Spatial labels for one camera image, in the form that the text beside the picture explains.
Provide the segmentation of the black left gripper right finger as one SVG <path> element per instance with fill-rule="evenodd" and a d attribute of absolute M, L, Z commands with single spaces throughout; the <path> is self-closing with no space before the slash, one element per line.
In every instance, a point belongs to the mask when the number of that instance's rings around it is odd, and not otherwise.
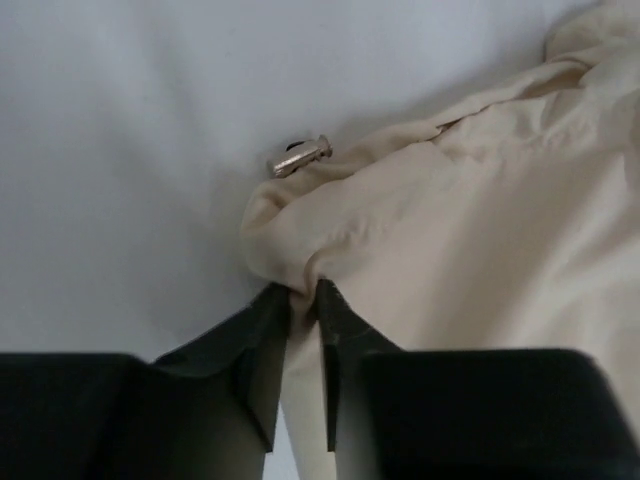
<path fill-rule="evenodd" d="M 400 348 L 356 314 L 330 280 L 317 283 L 321 332 L 327 450 L 338 479 L 379 479 L 375 436 L 362 367 L 377 354 Z"/>

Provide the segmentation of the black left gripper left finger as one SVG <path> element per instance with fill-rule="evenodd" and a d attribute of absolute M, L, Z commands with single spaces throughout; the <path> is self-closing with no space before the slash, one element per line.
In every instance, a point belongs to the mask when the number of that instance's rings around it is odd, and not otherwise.
<path fill-rule="evenodd" d="M 137 367 L 135 478 L 262 478 L 275 441 L 288 295 L 272 284 L 216 327 Z"/>

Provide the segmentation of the beige trousers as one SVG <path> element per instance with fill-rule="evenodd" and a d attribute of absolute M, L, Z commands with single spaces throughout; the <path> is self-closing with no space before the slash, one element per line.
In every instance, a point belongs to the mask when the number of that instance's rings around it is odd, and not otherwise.
<path fill-rule="evenodd" d="M 283 409 L 298 474 L 332 479 L 320 279 L 399 346 L 566 347 L 639 422 L 639 5 L 559 26 L 543 64 L 260 185 L 249 268 L 290 288 Z"/>

